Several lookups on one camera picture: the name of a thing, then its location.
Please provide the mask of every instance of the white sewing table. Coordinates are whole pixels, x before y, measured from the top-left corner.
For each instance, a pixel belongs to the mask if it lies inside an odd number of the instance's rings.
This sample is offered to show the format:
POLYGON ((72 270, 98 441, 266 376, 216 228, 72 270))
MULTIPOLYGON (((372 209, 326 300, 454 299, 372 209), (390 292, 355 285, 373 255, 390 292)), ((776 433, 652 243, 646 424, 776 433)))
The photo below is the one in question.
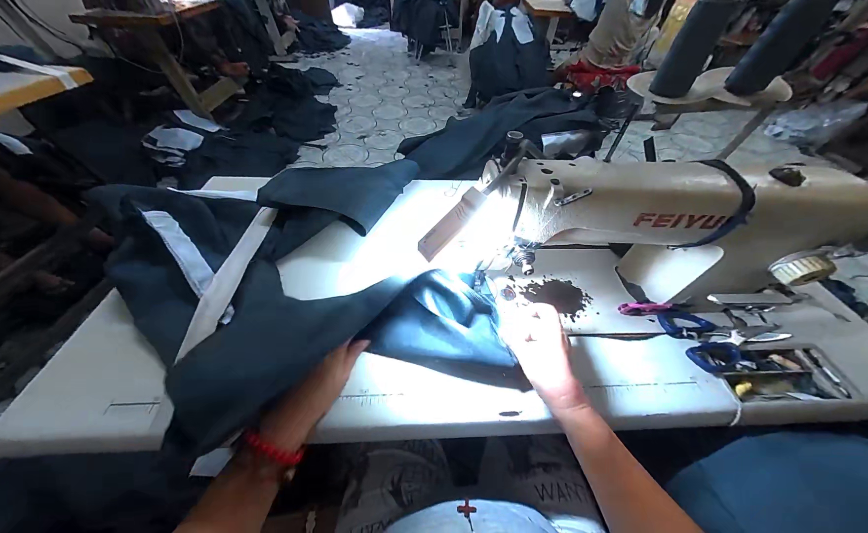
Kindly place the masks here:
MULTIPOLYGON (((204 188, 255 190, 266 181, 214 177, 204 188)), ((475 224, 433 265, 417 251, 420 237, 471 184, 412 182, 364 238, 334 222, 277 263, 285 292, 300 299, 327 298, 431 267, 471 271, 479 259, 480 231, 472 228, 475 224)), ((614 429, 868 418, 868 324, 819 285, 807 286, 806 291, 822 306, 797 304, 772 311, 770 317, 783 325, 781 331, 793 333, 782 344, 821 348, 853 399, 771 401, 744 404, 738 410, 730 387, 684 355, 693 345, 689 341, 665 335, 642 341, 588 336, 662 331, 653 321, 617 313, 618 304, 631 299, 614 272, 616 262, 607 249, 542 249, 534 274, 569 279, 592 297, 576 321, 566 321, 571 333, 586 334, 570 338, 571 357, 592 403, 614 429)), ((499 283, 506 279, 502 272, 492 275, 499 283)), ((704 316, 729 324, 722 314, 704 316)), ((0 456, 157 450, 172 411, 164 394, 164 374, 154 349, 112 291, 2 415, 0 456)), ((314 441, 553 431, 556 424, 532 391, 463 381, 366 354, 318 425, 314 441)))

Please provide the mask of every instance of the scissors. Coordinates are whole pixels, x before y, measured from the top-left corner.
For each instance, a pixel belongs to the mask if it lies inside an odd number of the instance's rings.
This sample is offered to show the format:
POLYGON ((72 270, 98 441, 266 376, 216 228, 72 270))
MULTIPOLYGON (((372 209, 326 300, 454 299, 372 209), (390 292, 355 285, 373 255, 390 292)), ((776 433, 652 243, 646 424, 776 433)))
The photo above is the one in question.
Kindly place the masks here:
POLYGON ((675 339, 690 339, 701 341, 684 351, 694 364, 710 374, 736 372, 743 365, 753 366, 754 363, 743 357, 740 346, 763 334, 772 333, 779 328, 778 324, 750 326, 746 321, 728 313, 728 318, 734 321, 736 327, 724 327, 712 321, 702 319, 697 315, 682 311, 659 313, 658 323, 669 337, 675 339), (677 321, 688 321, 693 325, 679 325, 677 321), (708 341, 714 337, 724 336, 721 341, 708 341))

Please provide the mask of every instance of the red beaded bracelet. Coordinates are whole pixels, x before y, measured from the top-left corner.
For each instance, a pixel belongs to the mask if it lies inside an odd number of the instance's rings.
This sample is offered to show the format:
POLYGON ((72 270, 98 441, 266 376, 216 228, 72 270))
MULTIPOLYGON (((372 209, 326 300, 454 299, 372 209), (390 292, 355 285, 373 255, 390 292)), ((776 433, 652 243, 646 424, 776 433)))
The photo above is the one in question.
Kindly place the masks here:
POLYGON ((266 456, 267 459, 274 463, 279 463, 283 466, 296 466, 302 460, 304 449, 299 449, 295 452, 285 452, 279 448, 262 440, 262 437, 255 430, 246 430, 243 432, 243 442, 253 449, 253 452, 266 456))

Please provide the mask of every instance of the red cross print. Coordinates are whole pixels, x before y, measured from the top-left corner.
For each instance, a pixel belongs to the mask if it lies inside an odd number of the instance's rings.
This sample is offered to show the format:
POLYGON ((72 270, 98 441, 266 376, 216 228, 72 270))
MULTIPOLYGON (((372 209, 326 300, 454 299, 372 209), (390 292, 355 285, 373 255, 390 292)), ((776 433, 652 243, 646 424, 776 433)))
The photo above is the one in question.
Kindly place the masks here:
POLYGON ((470 520, 470 513, 476 513, 476 507, 471 507, 470 500, 464 498, 464 504, 457 506, 457 512, 462 513, 465 519, 470 520))

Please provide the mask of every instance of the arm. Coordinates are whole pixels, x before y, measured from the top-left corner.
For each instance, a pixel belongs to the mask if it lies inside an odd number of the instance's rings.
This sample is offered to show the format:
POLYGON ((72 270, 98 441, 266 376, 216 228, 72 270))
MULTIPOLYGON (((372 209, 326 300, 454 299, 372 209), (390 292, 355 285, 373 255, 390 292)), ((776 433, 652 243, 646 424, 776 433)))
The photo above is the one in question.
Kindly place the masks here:
MULTIPOLYGON (((345 343, 325 357, 309 377, 262 418, 260 436, 286 452, 302 448, 306 437, 349 380, 368 341, 345 343)), ((286 467, 242 449, 213 480, 177 533, 259 533, 276 498, 286 467)))
POLYGON ((569 438, 608 530, 700 532, 592 408, 572 375, 569 341, 557 311, 551 305, 531 305, 510 318, 503 337, 569 438))

